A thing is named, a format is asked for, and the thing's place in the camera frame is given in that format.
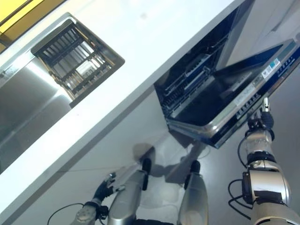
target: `robotic hand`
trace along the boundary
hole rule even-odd
[[[242,197],[252,205],[254,225],[300,225],[300,217],[289,208],[290,187],[271,148],[273,124],[269,100],[265,98],[261,117],[248,121],[249,130],[238,149],[239,152],[243,145],[247,153],[247,165],[241,160],[247,168],[243,173]]]
[[[71,225],[94,225],[97,219],[105,219],[106,216],[108,225],[173,225],[157,220],[136,219],[141,193],[147,189],[150,169],[151,161],[147,158],[143,161],[142,169],[133,173],[119,188],[111,186],[115,173],[109,174],[98,187],[93,199],[78,211]],[[186,178],[184,186],[186,191],[179,211],[178,225],[208,224],[206,188],[199,171],[200,164],[194,161]],[[102,206],[104,198],[116,191],[118,193],[110,209]]]

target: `dishwasher rack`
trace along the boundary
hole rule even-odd
[[[72,98],[73,106],[125,62],[79,22],[66,20],[31,52]]]

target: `open dishwasher door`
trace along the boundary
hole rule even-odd
[[[299,45],[290,39],[216,70],[237,17],[239,8],[155,83],[169,129],[216,148],[299,63]]]

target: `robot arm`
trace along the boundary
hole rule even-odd
[[[248,121],[243,141],[247,153],[247,171],[243,173],[243,199],[253,205],[254,225],[300,225],[300,217],[289,208],[291,191],[271,148],[273,118],[267,98],[261,118]]]

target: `white countertop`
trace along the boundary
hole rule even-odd
[[[125,64],[0,175],[0,224],[243,0],[68,0],[0,55],[1,64],[65,12]]]

